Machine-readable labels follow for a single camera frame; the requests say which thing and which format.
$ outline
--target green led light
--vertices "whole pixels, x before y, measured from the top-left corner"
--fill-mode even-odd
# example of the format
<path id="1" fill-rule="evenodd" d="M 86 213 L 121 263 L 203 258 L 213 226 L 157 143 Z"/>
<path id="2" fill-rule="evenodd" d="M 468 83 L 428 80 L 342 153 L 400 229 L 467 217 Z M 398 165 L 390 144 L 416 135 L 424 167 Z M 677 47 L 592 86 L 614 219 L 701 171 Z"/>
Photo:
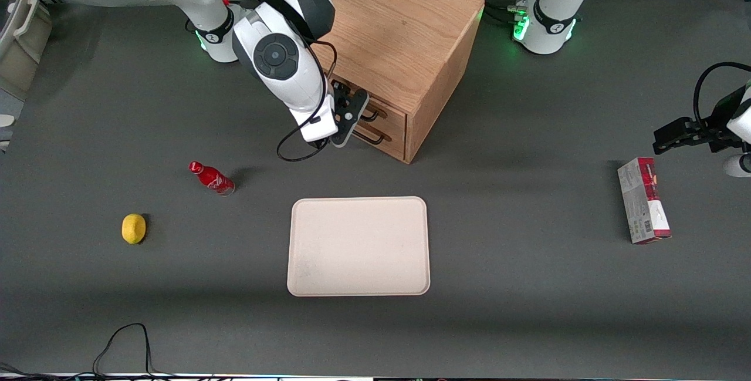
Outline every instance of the green led light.
<path id="1" fill-rule="evenodd" d="M 201 38 L 201 35 L 198 34 L 198 31 L 195 31 L 195 36 L 198 38 L 199 41 L 201 41 L 201 49 L 206 51 L 206 45 L 204 44 L 204 39 Z"/>
<path id="2" fill-rule="evenodd" d="M 571 28 L 569 29 L 569 34 L 566 35 L 566 40 L 568 41 L 571 39 L 571 35 L 574 34 L 574 26 L 576 25 L 576 18 L 574 18 L 574 21 L 571 22 Z"/>
<path id="3" fill-rule="evenodd" d="M 522 41 L 524 39 L 524 35 L 526 35 L 526 29 L 529 27 L 529 17 L 524 17 L 522 20 L 518 23 L 516 23 L 516 27 L 514 27 L 514 38 L 517 39 L 517 41 Z"/>

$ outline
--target bottle cap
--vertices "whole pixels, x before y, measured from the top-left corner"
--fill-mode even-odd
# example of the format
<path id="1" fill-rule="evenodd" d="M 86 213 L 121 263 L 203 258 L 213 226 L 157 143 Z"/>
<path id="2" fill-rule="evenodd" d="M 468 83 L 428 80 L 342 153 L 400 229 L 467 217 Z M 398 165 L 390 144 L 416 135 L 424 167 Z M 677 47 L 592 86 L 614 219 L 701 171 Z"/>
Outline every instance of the bottle cap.
<path id="1" fill-rule="evenodd" d="M 193 161 L 190 162 L 190 166 L 188 168 L 190 168 L 191 173 L 199 174 L 204 170 L 204 165 L 198 161 Z"/>

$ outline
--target white tray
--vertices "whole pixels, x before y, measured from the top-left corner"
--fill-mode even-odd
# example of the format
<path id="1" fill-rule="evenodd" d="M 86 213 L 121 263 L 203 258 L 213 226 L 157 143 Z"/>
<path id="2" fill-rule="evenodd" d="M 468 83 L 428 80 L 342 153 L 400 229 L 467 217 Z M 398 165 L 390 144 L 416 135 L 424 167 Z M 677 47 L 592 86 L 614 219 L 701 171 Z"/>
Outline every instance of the white tray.
<path id="1" fill-rule="evenodd" d="M 292 207 L 292 295 L 418 296 L 429 287 L 420 197 L 302 199 Z"/>

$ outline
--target cardboard box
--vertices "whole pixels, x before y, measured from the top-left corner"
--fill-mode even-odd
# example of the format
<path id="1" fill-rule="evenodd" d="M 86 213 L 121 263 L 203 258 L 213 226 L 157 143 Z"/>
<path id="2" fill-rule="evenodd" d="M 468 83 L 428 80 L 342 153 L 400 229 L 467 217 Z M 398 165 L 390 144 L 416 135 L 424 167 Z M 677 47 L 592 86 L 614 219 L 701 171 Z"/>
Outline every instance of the cardboard box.
<path id="1" fill-rule="evenodd" d="M 637 158 L 618 170 L 631 242 L 643 245 L 672 237 L 657 193 L 654 158 Z"/>

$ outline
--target drawer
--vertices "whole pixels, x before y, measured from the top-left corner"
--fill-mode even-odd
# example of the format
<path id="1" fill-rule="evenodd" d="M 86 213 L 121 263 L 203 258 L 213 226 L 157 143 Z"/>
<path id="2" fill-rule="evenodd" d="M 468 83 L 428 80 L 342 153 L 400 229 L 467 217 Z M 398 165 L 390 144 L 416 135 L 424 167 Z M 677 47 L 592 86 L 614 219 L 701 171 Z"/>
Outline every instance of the drawer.
<path id="1" fill-rule="evenodd" d="M 359 86 L 354 85 L 351 82 L 347 82 L 346 80 L 343 80 L 339 77 L 335 76 L 333 78 L 338 82 L 344 83 L 352 90 L 352 92 L 360 88 Z M 352 135 L 352 137 L 359 138 L 360 140 L 370 144 L 378 143 L 378 141 L 380 140 L 380 143 L 378 143 L 378 145 L 373 145 L 375 146 L 375 148 L 381 149 L 381 151 L 389 154 L 390 156 L 393 156 L 395 159 L 404 161 L 404 147 L 407 125 L 406 114 L 402 113 L 402 111 L 397 111 L 392 106 L 386 104 L 385 101 L 371 96 L 370 102 L 368 102 L 368 106 L 363 113 L 363 118 L 368 119 L 372 116 L 375 116 L 376 113 L 378 114 L 378 116 L 375 117 L 372 122 L 360 120 L 360 122 L 357 124 L 356 129 L 354 129 L 356 134 L 365 137 L 371 142 L 363 140 L 356 134 Z"/>

